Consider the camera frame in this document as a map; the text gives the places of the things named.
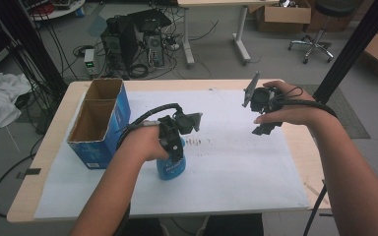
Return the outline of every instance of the office chair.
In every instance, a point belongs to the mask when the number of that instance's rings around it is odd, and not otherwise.
[[[328,48],[332,43],[321,42],[320,39],[324,35],[328,22],[331,18],[347,17],[354,11],[355,8],[356,5],[354,0],[317,0],[315,3],[315,10],[327,16],[327,20],[319,29],[315,38],[312,38],[306,34],[301,40],[291,41],[288,50],[290,50],[294,44],[310,45],[311,48],[306,52],[305,57],[303,58],[303,64],[308,63],[308,57],[315,48],[327,54],[328,62],[331,62],[334,59],[334,56],[328,50]]]

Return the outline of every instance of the blue cardboard box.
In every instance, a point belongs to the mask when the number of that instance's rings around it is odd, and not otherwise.
[[[89,169],[104,169],[129,119],[122,80],[93,80],[67,143]]]

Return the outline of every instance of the person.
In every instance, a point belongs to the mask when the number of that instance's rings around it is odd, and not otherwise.
[[[264,84],[289,92],[294,99],[314,100],[295,86],[273,81]],[[315,137],[331,208],[341,235],[378,235],[378,177],[348,137],[339,120],[328,112],[304,105],[284,106],[259,116],[254,123],[287,122],[305,125]],[[167,158],[158,142],[158,127],[137,129],[113,156],[88,200],[71,235],[112,235],[132,197],[143,163]]]

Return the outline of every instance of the floor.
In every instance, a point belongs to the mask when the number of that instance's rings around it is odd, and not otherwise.
[[[89,3],[85,6],[86,15],[83,18],[76,18],[72,14],[52,20],[51,25],[66,52],[68,61],[73,62],[75,57],[71,51],[75,47],[96,44],[100,33],[100,23],[103,23],[103,20],[114,15],[127,14],[127,11],[144,8],[147,6],[110,2],[104,5]],[[250,52],[252,63],[244,66],[231,39],[231,34],[237,28],[239,7],[191,9],[190,16],[189,33],[191,36],[203,35],[216,21],[219,21],[210,34],[192,41],[196,60],[194,68],[190,70],[186,68],[182,50],[179,50],[175,56],[177,65],[173,70],[166,73],[167,64],[164,69],[151,72],[147,79],[164,73],[166,74],[154,80],[250,79],[255,71],[260,70],[262,78],[283,79],[289,83],[303,85],[319,85],[333,65],[333,62],[327,63],[322,53],[313,53],[308,64],[302,64],[302,56],[306,49],[295,46],[291,51],[287,51],[287,47],[290,40],[300,39],[304,33],[257,32],[254,18],[249,15],[244,28],[243,41]],[[340,54],[357,25],[358,22],[352,22],[343,32],[325,35],[327,41],[333,42],[331,51],[334,55]],[[178,22],[176,31],[182,32],[181,21]],[[54,63],[59,70],[63,70],[60,56],[48,30],[42,27],[39,32]],[[103,63],[103,56],[98,56],[97,60]],[[74,63],[72,70],[65,72],[66,81],[75,80],[72,77],[72,71],[78,80],[87,79],[87,71],[82,62]],[[0,72],[15,75],[21,73],[10,57],[0,63]],[[340,88],[371,137],[371,139],[353,141],[378,174],[378,78],[356,62],[340,84]],[[16,121],[1,128],[0,177],[15,163],[34,152],[32,147],[37,141],[39,143],[40,138],[41,135],[37,134],[29,123]],[[17,174],[24,172],[30,163],[29,160],[16,167],[0,185],[0,212],[8,211],[22,184],[22,179],[17,178]],[[309,213],[309,211],[264,213],[265,234],[302,235]],[[161,222],[168,228],[170,235],[194,235],[204,222],[204,217],[166,217],[162,218]],[[0,235],[65,235],[72,225],[73,221],[13,224],[0,217]],[[338,235],[334,219],[317,216],[309,235]]]

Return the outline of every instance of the desk leg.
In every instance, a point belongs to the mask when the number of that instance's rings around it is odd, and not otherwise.
[[[195,60],[193,59],[192,49],[189,44],[189,21],[188,21],[188,8],[184,9],[184,33],[183,33],[183,49],[185,50],[187,67],[191,68],[195,65]]]
[[[242,32],[244,30],[244,23],[245,23],[245,17],[247,16],[247,6],[243,6],[241,9],[241,16],[240,16],[240,22],[238,25],[238,33],[233,33],[232,36],[234,37],[235,45],[237,46],[238,50],[241,52],[244,66],[251,61],[250,55],[247,52],[247,49],[245,49],[244,44],[241,41]]]

